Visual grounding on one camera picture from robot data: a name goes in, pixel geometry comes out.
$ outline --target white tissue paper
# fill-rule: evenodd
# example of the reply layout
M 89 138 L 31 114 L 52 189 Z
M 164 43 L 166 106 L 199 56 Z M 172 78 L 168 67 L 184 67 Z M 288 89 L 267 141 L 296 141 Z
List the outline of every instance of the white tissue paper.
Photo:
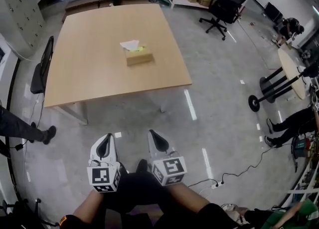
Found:
M 139 49 L 139 43 L 140 41 L 138 40 L 132 40 L 127 42 L 122 42 L 120 43 L 120 45 L 129 51 L 137 51 Z

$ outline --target wooden platform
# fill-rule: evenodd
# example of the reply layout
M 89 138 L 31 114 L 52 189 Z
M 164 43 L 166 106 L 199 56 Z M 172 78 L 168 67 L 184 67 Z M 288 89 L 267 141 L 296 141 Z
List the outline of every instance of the wooden platform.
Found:
M 96 9 L 98 7 L 99 0 L 75 0 L 70 3 L 65 8 L 65 15 L 63 17 L 63 22 L 68 15 L 72 15 L 82 11 L 88 11 Z M 101 0 L 100 7 L 107 7 L 111 3 L 111 0 Z M 141 4 L 150 3 L 148 0 L 122 0 L 122 4 Z

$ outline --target office chair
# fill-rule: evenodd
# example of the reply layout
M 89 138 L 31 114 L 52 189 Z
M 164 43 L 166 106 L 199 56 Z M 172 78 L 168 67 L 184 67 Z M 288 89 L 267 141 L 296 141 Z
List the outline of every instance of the office chair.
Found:
M 33 94 L 45 93 L 46 80 L 53 55 L 53 43 L 54 37 L 51 36 L 44 50 L 41 62 L 35 67 L 30 87 L 30 91 Z
M 9 205 L 3 201 L 0 210 L 4 211 L 5 216 L 0 217 L 0 225 L 3 229 L 44 229 L 44 225 L 51 227 L 59 226 L 59 223 L 50 223 L 40 219 L 38 214 L 38 204 L 41 203 L 40 199 L 35 201 L 34 212 L 27 205 L 28 200 L 16 202 L 14 205 Z M 7 208 L 13 208 L 12 213 L 7 213 Z
M 206 21 L 212 24 L 212 26 L 206 30 L 206 33 L 216 27 L 223 35 L 223 40 L 225 40 L 226 35 L 224 32 L 227 32 L 227 27 L 219 24 L 219 21 L 222 20 L 225 24 L 234 23 L 237 18 L 240 16 L 239 7 L 245 0 L 217 0 L 215 3 L 213 1 L 209 5 L 208 11 L 216 16 L 216 20 L 212 19 L 203 19 L 200 18 L 199 22 Z

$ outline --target chair backrest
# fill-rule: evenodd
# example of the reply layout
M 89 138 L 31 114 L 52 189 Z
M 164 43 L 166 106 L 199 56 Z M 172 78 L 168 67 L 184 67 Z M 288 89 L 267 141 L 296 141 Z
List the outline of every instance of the chair backrest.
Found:
M 209 7 L 209 11 L 220 20 L 232 23 L 238 9 L 246 0 L 217 0 Z
M 48 43 L 46 44 L 44 53 L 42 55 L 41 59 L 41 71 L 40 71 L 40 77 L 42 81 L 43 90 L 45 90 L 46 87 L 46 80 L 48 78 L 51 58 L 53 55 L 53 44 L 54 44 L 54 36 L 51 36 L 49 38 Z

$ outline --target chair seat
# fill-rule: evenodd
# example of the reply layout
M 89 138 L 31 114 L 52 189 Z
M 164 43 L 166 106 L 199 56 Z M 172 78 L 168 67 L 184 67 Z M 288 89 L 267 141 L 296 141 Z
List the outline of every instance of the chair seat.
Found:
M 41 82 L 41 63 L 39 63 L 34 70 L 30 91 L 33 94 L 43 93 L 43 85 Z

